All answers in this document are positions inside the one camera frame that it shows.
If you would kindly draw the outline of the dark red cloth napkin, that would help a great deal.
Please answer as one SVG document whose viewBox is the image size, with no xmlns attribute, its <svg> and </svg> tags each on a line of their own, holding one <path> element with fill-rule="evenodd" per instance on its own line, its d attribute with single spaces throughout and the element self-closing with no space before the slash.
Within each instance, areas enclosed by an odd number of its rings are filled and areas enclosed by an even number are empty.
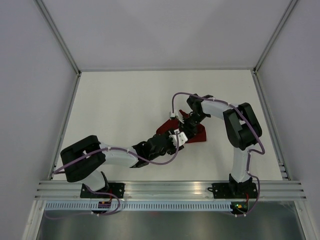
<svg viewBox="0 0 320 240">
<path fill-rule="evenodd" d="M 180 129 L 179 127 L 179 120 L 178 119 L 169 119 L 165 123 L 163 123 L 157 130 L 156 134 L 164 134 L 168 130 L 176 130 Z M 195 129 L 195 135 L 194 136 L 188 136 L 187 144 L 191 143 L 201 143 L 207 141 L 207 134 L 206 129 L 202 124 L 198 124 Z"/>
</svg>

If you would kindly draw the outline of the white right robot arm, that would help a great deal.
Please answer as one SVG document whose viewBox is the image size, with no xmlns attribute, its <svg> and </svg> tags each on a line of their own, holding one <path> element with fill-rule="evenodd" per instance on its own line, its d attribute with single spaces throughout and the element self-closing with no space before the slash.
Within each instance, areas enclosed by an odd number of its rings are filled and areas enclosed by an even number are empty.
<svg viewBox="0 0 320 240">
<path fill-rule="evenodd" d="M 262 128 L 252 106 L 247 102 L 234 105 L 212 95 L 201 97 L 186 92 L 184 94 L 188 96 L 186 102 L 191 113 L 179 122 L 180 131 L 191 142 L 202 133 L 198 126 L 205 118 L 213 116 L 223 120 L 227 138 L 233 146 L 232 170 L 224 190 L 233 198 L 239 198 L 245 193 L 256 194 L 254 176 L 250 173 L 251 153 L 263 155 L 265 148 L 260 140 Z"/>
</svg>

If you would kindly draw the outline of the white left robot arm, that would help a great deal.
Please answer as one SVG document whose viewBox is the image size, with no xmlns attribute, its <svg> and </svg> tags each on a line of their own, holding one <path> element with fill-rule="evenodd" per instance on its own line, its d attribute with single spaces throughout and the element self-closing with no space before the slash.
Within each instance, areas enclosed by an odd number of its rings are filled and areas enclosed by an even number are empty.
<svg viewBox="0 0 320 240">
<path fill-rule="evenodd" d="M 60 152 L 62 167 L 54 173 L 64 172 L 69 183 L 81 183 L 98 198 L 109 193 L 102 165 L 117 165 L 138 169 L 149 164 L 163 166 L 171 163 L 184 148 L 188 138 L 178 129 L 155 134 L 128 148 L 104 144 L 96 135 L 90 135 Z"/>
</svg>

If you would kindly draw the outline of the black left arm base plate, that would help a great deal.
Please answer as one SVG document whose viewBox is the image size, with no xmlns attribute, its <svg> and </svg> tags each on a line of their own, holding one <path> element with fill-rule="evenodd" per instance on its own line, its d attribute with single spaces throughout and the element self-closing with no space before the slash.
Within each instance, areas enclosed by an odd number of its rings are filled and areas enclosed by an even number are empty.
<svg viewBox="0 0 320 240">
<path fill-rule="evenodd" d="M 82 184 L 80 191 L 81 199 L 107 199 L 115 198 L 119 199 L 124 197 L 125 193 L 125 184 L 120 182 L 111 182 L 108 184 L 108 187 L 104 187 L 100 190 L 93 191 L 87 188 L 85 184 Z"/>
</svg>

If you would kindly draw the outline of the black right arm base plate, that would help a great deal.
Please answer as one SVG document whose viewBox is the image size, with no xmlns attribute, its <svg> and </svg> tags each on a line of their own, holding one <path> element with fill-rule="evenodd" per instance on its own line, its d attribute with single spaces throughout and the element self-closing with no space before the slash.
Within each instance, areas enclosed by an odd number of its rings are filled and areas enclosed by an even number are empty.
<svg viewBox="0 0 320 240">
<path fill-rule="evenodd" d="M 229 183 L 212 183 L 207 190 L 213 194 L 214 199 L 256 199 L 258 197 L 258 189 L 255 183 L 239 189 L 231 187 Z"/>
</svg>

